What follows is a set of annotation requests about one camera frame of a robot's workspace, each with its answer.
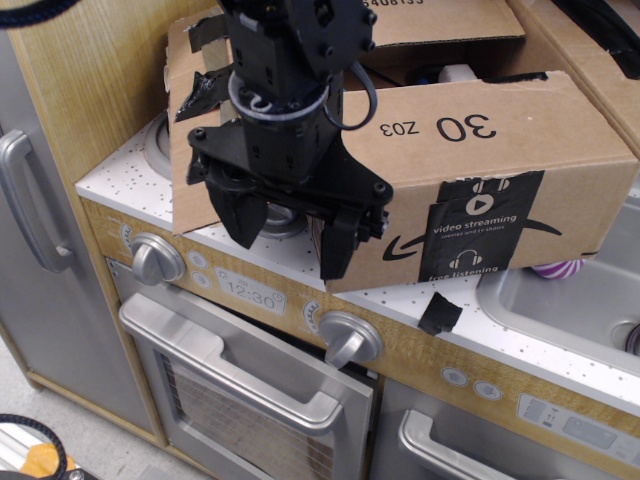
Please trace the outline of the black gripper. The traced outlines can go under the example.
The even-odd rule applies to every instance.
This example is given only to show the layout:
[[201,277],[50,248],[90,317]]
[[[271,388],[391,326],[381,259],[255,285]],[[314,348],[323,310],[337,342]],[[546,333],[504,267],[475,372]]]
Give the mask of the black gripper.
[[203,182],[231,239],[249,249],[275,203],[325,222],[322,279],[344,277],[358,240],[381,238],[391,185],[357,161],[325,115],[274,123],[236,119],[188,134],[187,175]]

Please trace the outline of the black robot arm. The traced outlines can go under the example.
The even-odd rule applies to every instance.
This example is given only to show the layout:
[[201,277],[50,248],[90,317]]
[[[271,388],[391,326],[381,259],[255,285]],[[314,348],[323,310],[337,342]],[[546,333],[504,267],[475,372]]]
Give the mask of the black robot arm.
[[374,48],[376,14],[360,1],[225,1],[189,31],[200,50],[228,39],[229,65],[196,73],[178,120],[229,102],[236,118],[188,135],[188,184],[204,184],[231,238],[250,247],[272,205],[320,220],[320,274],[342,278],[358,246],[388,225],[392,186],[359,163],[342,133],[343,85]]

